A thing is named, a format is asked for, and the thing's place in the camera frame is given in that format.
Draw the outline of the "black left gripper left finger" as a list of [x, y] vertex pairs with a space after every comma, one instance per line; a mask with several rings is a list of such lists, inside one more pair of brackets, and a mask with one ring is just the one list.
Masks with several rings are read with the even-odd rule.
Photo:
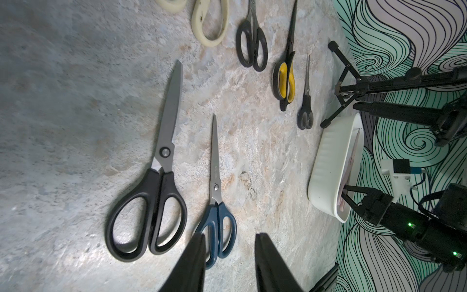
[[161, 292], [203, 292], [206, 272], [206, 239], [195, 233], [176, 263]]

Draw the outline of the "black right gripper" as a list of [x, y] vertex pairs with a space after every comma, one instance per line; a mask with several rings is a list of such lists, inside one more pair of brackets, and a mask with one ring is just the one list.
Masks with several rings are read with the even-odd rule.
[[345, 185], [345, 202], [363, 219], [392, 231], [402, 241], [426, 250], [444, 270], [463, 270], [467, 265], [467, 189], [449, 187], [421, 200], [438, 199], [433, 214], [419, 213], [392, 196], [371, 187]]

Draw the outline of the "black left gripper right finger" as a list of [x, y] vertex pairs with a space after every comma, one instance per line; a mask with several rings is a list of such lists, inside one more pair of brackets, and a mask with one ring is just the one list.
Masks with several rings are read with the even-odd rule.
[[267, 233], [255, 235], [255, 272], [258, 292], [302, 292]]

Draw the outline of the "dark blue handled scissors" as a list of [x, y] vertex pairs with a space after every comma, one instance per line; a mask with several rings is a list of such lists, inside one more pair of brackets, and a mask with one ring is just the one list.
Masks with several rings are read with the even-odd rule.
[[[209, 195], [209, 204], [195, 230], [199, 233], [202, 233], [205, 229], [209, 230], [209, 259], [206, 262], [207, 269], [212, 268], [217, 259], [224, 259], [230, 255], [237, 238], [237, 221], [226, 207], [221, 195], [220, 157], [216, 116], [213, 116], [212, 121]], [[225, 218], [229, 219], [231, 225], [227, 245], [223, 243], [223, 221]]]

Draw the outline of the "large black handled scissors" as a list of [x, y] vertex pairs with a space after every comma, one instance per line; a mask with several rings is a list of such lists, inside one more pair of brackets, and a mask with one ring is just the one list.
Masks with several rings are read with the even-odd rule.
[[[186, 203], [178, 192], [173, 172], [173, 157], [175, 145], [173, 135], [179, 112], [182, 95], [183, 65], [177, 60], [169, 80], [165, 98], [162, 120], [152, 165], [146, 170], [141, 182], [116, 204], [109, 215], [105, 227], [105, 242], [109, 252], [121, 262], [133, 262], [141, 258], [147, 249], [154, 255], [161, 255], [172, 249], [180, 240], [187, 224]], [[142, 198], [146, 204], [142, 232], [136, 244], [136, 249], [126, 253], [117, 247], [114, 241], [114, 225], [120, 212], [126, 205]], [[175, 235], [165, 244], [158, 245], [159, 234], [164, 215], [165, 203], [168, 199], [175, 199], [181, 208], [180, 225]]]

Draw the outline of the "yellow black handled scissors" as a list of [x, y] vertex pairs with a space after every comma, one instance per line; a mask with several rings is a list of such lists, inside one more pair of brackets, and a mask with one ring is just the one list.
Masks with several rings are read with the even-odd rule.
[[296, 93], [296, 82], [293, 71], [293, 58], [296, 53], [293, 49], [296, 16], [297, 1], [294, 2], [285, 51], [275, 64], [272, 75], [272, 92], [279, 101], [279, 107], [282, 112], [286, 111], [287, 106], [294, 101]]

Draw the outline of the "small black scissors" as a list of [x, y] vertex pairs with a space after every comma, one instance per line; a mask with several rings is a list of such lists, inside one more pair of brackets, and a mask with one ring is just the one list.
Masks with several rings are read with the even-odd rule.
[[[265, 34], [257, 21], [256, 2], [249, 0], [248, 15], [237, 29], [236, 52], [239, 62], [245, 68], [253, 67], [257, 72], [262, 72], [268, 62], [268, 46]], [[243, 34], [245, 34], [248, 59], [245, 59], [242, 51]]]

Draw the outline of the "pink bladed scissors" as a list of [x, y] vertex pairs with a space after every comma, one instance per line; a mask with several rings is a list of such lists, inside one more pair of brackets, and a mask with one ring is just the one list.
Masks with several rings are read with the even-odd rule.
[[344, 167], [344, 171], [343, 171], [342, 178], [341, 178], [341, 183], [339, 185], [340, 197], [339, 197], [339, 201], [338, 201], [338, 206], [339, 206], [339, 210], [341, 212], [344, 211], [344, 206], [345, 206], [345, 200], [342, 198], [342, 194], [344, 192], [344, 186], [349, 181], [351, 170], [352, 170], [353, 164], [355, 162], [355, 156], [356, 156], [356, 151], [358, 149], [358, 141], [359, 141], [359, 137], [360, 137], [360, 131], [361, 131], [360, 129], [357, 130], [355, 139], [351, 141], [352, 150], [351, 150], [351, 152], [349, 152], [347, 154], [347, 157], [346, 157], [347, 162], [346, 162], [346, 165]]

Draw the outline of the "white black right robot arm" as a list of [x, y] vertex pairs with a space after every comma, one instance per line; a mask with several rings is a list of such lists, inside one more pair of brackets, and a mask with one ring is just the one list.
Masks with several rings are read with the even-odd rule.
[[451, 183], [445, 191], [424, 196], [419, 211], [394, 203], [392, 196], [369, 187], [345, 186], [364, 193], [360, 204], [343, 199], [364, 220], [392, 231], [402, 241], [425, 249], [443, 271], [461, 271], [467, 265], [467, 188]]

